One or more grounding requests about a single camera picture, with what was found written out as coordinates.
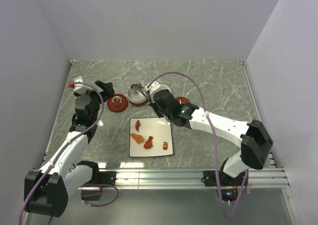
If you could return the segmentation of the metal tongs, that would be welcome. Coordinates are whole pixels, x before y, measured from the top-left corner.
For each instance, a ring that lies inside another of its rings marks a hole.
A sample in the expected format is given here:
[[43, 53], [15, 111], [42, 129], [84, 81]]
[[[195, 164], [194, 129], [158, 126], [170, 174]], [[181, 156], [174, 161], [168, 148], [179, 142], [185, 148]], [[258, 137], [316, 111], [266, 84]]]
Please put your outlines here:
[[152, 101], [150, 93], [147, 92], [141, 84], [138, 84], [137, 88], [138, 91], [146, 98], [147, 102], [150, 103]]

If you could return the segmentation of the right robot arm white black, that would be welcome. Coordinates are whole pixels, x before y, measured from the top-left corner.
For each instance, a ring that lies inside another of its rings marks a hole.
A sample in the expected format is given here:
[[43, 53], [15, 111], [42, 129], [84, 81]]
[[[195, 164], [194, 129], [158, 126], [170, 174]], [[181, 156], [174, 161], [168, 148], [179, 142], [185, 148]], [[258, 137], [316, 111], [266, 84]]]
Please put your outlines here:
[[167, 89], [148, 89], [147, 93], [149, 105], [160, 118], [179, 127], [213, 134], [240, 148], [240, 152], [226, 159], [220, 169], [219, 180], [223, 184], [232, 184], [247, 169], [264, 168], [273, 140], [261, 121], [237, 121], [206, 112], [191, 103], [181, 104]]

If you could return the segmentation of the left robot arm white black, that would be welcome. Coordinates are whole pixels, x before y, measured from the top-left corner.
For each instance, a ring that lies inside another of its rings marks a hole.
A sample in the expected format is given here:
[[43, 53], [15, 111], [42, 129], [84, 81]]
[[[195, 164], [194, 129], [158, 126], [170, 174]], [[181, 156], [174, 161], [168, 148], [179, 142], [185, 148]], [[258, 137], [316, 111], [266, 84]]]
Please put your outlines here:
[[81, 186], [95, 186], [100, 181], [96, 162], [80, 161], [71, 166], [79, 154], [87, 148], [97, 130], [104, 103], [114, 97], [111, 82], [99, 80], [94, 86], [77, 77], [69, 83], [76, 96], [75, 114], [66, 139], [55, 154], [37, 171], [30, 171], [24, 179], [24, 202], [22, 212], [60, 217], [71, 195]]

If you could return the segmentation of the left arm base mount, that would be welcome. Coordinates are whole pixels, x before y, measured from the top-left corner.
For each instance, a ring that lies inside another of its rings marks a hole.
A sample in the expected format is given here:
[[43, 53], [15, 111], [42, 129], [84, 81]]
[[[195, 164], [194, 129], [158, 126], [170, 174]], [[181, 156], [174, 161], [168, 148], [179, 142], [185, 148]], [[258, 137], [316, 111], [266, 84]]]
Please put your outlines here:
[[81, 198], [85, 204], [89, 204], [89, 201], [99, 201], [102, 197], [103, 188], [114, 188], [115, 181], [116, 181], [116, 174], [115, 171], [100, 171], [98, 163], [82, 160], [80, 161], [77, 166], [84, 165], [89, 167], [92, 170], [91, 179], [83, 184], [84, 188], [88, 187], [95, 187], [97, 188], [98, 185], [99, 189], [95, 190], [81, 190]]

